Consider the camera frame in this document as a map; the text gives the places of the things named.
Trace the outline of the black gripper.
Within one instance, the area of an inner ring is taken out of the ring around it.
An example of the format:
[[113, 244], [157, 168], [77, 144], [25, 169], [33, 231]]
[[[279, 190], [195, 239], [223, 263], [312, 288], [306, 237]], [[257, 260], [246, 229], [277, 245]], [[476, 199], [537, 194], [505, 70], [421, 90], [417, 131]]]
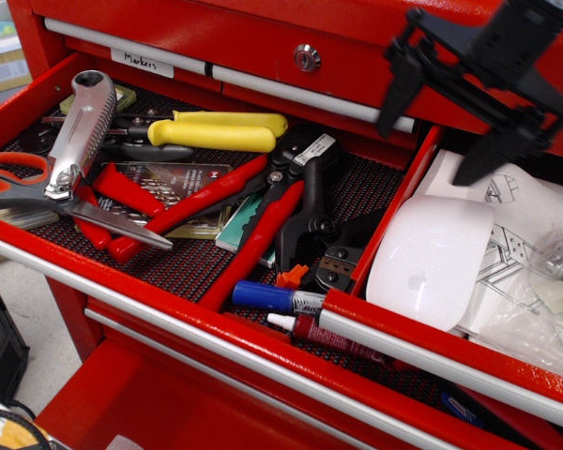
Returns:
[[[536, 70], [536, 62], [563, 30], [563, 1], [505, 1], [482, 26], [466, 26], [422, 9], [407, 15], [406, 33], [420, 30], [418, 48], [394, 39], [386, 53], [393, 74], [376, 128], [387, 138], [425, 84], [486, 123], [510, 116], [489, 96], [509, 91], [539, 112], [517, 112], [484, 136], [451, 132], [451, 150], [464, 159], [451, 183], [468, 187], [507, 163], [538, 156], [563, 128], [563, 97]], [[544, 113], [557, 120], [542, 127]]]

